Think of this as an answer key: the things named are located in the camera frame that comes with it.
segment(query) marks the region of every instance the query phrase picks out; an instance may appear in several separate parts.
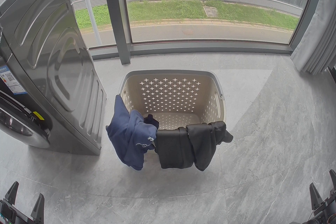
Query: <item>blue hoodie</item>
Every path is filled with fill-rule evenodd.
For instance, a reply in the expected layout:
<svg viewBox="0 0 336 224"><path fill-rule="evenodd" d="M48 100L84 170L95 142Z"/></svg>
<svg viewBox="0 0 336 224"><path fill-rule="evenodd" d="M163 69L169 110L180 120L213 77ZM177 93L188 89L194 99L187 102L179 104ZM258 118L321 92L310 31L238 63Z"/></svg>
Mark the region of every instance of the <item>blue hoodie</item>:
<svg viewBox="0 0 336 224"><path fill-rule="evenodd" d="M106 130L119 159L140 171L144 166L144 154L155 148L152 141L156 139L156 127L144 123L138 111L129 113L121 96L117 95L114 115Z"/></svg>

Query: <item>washing machine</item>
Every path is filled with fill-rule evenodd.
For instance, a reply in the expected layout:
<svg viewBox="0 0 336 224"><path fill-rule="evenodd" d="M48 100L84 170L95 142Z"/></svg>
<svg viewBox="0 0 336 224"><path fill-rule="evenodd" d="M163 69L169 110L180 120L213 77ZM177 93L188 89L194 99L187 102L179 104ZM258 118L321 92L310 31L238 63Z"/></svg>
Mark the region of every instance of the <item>washing machine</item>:
<svg viewBox="0 0 336 224"><path fill-rule="evenodd" d="M70 0L0 0L0 130L99 155L106 93Z"/></svg>

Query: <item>black clothing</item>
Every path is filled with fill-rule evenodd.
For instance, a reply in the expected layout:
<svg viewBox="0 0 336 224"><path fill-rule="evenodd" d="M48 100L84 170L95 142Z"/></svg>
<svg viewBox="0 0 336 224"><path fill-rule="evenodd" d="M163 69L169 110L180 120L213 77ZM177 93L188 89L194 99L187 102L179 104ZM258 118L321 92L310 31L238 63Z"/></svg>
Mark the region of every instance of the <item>black clothing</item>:
<svg viewBox="0 0 336 224"><path fill-rule="evenodd" d="M145 117L143 119L144 123L146 124L152 124L156 127L156 129L159 129L159 122L157 120L153 119L153 115L152 114L148 114L147 117Z"/></svg>
<svg viewBox="0 0 336 224"><path fill-rule="evenodd" d="M163 169L188 168L194 162L197 169L204 171L215 154L216 145L230 143L232 139L223 121L192 124L187 128L158 130L155 152Z"/></svg>

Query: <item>grass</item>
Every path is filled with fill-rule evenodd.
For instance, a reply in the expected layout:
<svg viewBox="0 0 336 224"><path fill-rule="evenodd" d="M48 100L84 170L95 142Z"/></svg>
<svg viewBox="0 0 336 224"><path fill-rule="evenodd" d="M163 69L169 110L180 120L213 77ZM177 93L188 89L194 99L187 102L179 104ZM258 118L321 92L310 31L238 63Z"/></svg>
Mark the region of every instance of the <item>grass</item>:
<svg viewBox="0 0 336 224"><path fill-rule="evenodd" d="M264 25L273 25L288 29L295 29L299 21L298 17L272 9L224 3L220 0L208 0L206 5L217 8L218 19L221 20L262 23Z"/></svg>
<svg viewBox="0 0 336 224"><path fill-rule="evenodd" d="M208 0L205 5L218 10L216 19L261 23L287 29L295 29L298 17L271 9L225 3L220 0ZM97 26L110 25L107 5L92 8ZM162 0L157 2L130 2L127 4L128 16L133 21L151 21L162 19L205 19L208 18L200 0ZM91 22L87 9L76 10L76 19L80 29L90 28Z"/></svg>

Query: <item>drain cover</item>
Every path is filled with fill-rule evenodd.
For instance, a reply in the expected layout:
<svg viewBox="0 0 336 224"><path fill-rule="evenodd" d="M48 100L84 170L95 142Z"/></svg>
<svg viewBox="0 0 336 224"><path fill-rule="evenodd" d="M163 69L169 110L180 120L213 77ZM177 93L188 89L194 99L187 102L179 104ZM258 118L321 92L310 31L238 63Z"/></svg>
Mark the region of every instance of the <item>drain cover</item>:
<svg viewBox="0 0 336 224"><path fill-rule="evenodd" d="M185 30L183 30L182 32L183 32L185 35L187 35L187 36L191 36L191 35L194 34L194 31L191 30L191 29L185 29Z"/></svg>
<svg viewBox="0 0 336 224"><path fill-rule="evenodd" d="M203 6L205 14L207 14L207 17L218 17L218 11L215 7L207 7Z"/></svg>

